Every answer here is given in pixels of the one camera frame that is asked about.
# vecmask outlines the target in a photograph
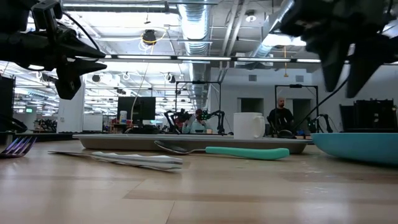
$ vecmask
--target man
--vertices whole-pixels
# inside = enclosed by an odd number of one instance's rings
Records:
[[[201,119],[202,110],[197,109],[195,112],[195,120],[189,125],[190,119],[184,122],[182,127],[182,133],[206,133],[207,129],[211,129],[210,125],[206,123],[206,121]]]
[[[293,114],[289,109],[285,108],[285,98],[279,97],[277,100],[278,107],[269,113],[269,120],[280,130],[292,131],[293,128]]]

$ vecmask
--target mug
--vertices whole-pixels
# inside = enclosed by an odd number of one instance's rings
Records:
[[[235,113],[234,139],[262,138],[266,132],[266,122],[261,113]]]

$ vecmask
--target bowl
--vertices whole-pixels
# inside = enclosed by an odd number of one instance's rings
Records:
[[[398,133],[316,133],[312,141],[332,156],[398,166]]]

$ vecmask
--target metal spoon head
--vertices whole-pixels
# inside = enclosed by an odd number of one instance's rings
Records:
[[[154,141],[155,145],[161,147],[162,149],[166,150],[167,152],[176,154],[176,155],[187,155],[191,152],[193,152],[194,150],[188,151],[184,148],[178,147],[178,146],[173,146],[171,144],[167,144],[165,142],[162,141]]]

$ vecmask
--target teal spoon handle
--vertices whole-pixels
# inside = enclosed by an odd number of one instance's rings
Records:
[[[207,153],[237,156],[248,159],[276,160],[289,156],[286,148],[278,149],[243,149],[233,147],[206,147]]]

